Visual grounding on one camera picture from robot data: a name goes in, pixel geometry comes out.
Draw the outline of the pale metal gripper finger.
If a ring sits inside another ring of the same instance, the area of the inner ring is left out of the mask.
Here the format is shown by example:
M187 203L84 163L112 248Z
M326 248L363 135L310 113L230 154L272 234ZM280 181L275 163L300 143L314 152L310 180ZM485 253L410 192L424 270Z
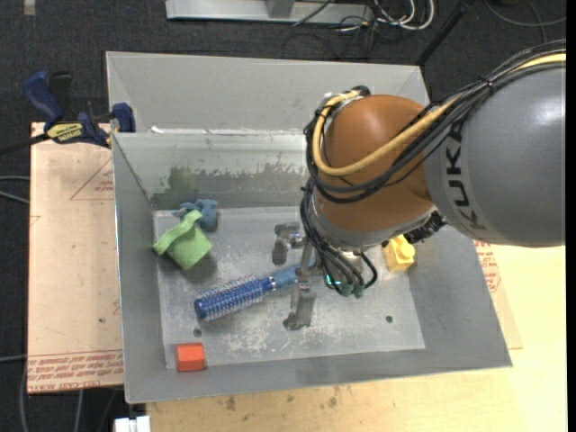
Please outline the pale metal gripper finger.
M284 265L291 248L303 247L303 236L299 222L286 222L274 225L275 241L272 249L272 261L275 265Z
M309 327L316 299L317 294L312 289L311 281L298 281L292 289L289 314L283 321L284 328L295 331Z

